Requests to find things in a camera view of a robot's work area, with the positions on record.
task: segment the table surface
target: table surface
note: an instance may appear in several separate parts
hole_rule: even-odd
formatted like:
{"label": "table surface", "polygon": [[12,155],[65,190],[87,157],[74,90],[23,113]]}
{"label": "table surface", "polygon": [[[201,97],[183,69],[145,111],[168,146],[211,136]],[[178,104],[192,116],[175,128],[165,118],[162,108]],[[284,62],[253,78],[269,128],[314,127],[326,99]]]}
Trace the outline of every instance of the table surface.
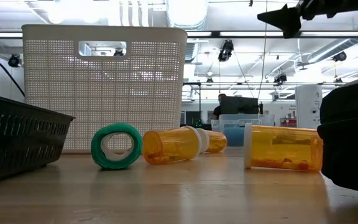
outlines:
{"label": "table surface", "polygon": [[238,149],[112,171],[62,156],[0,181],[0,223],[358,223],[358,192],[320,173],[244,170]]}

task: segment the tape roll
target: tape roll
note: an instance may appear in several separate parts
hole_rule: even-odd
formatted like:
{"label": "tape roll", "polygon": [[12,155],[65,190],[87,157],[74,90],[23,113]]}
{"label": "tape roll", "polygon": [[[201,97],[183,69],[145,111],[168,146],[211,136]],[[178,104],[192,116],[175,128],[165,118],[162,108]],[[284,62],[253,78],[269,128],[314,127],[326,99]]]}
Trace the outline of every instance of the tape roll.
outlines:
{"label": "tape roll", "polygon": [[[123,154],[113,153],[108,149],[109,139],[117,134],[126,134],[131,138],[131,147]],[[95,133],[91,143],[94,162],[104,169],[123,169],[134,163],[142,153],[142,136],[126,123],[116,123],[101,128]]]}

